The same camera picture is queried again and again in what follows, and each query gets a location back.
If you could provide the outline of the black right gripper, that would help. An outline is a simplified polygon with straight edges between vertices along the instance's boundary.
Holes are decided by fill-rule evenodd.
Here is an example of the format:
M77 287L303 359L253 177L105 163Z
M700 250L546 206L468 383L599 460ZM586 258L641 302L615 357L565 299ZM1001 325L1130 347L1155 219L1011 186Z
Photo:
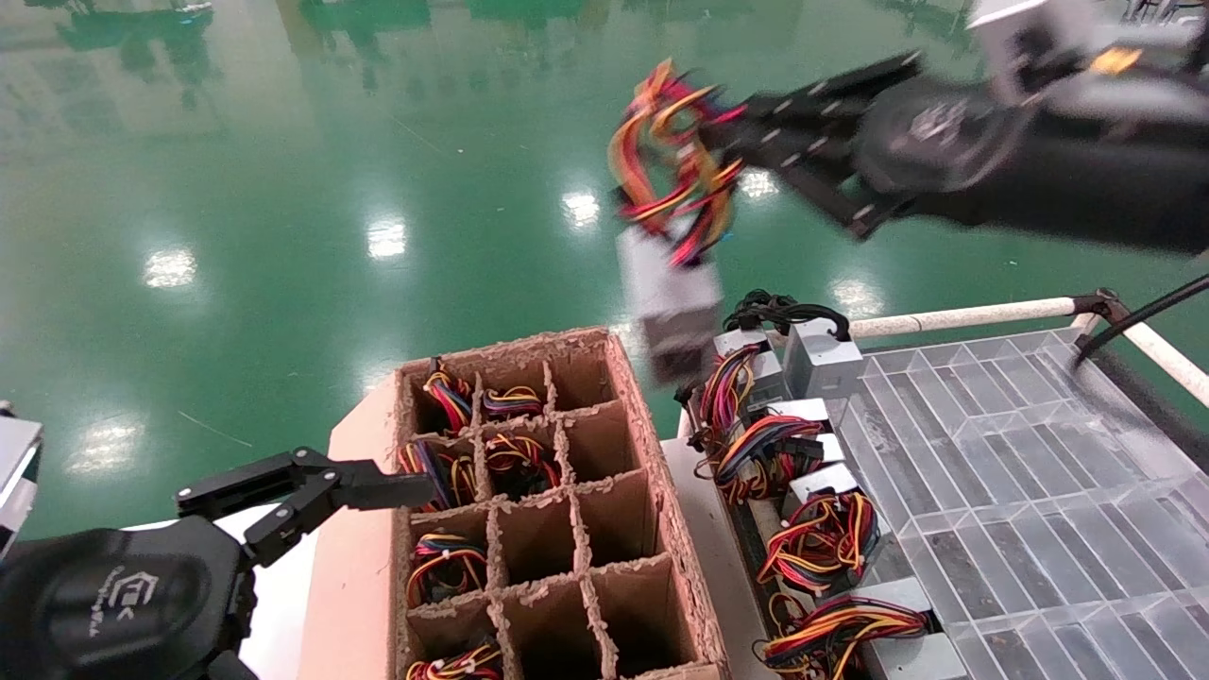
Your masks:
M921 51L898 53L799 90L756 92L725 121L725 142L769 129L825 129L860 119L854 169L825 159L825 142L744 150L855 240L908 204L1006 204L1010 109L987 90L924 77Z

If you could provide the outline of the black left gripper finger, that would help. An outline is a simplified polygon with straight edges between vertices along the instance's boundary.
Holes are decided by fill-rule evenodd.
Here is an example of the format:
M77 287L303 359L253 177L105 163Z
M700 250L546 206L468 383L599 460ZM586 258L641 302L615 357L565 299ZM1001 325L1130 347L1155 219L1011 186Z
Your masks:
M434 496L424 474L387 474L374 460L337 461L295 449L226 469L177 494L178 515L216 520L276 502L289 519L324 521L337 511L420 507Z

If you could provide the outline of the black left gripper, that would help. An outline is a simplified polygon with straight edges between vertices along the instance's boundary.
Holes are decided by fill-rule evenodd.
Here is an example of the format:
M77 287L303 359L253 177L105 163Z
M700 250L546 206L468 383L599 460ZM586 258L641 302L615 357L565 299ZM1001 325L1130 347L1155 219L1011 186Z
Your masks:
M15 544L2 559L2 678L254 678L239 658L253 567L272 567L330 519L339 485L336 469L291 482L244 548L199 518Z

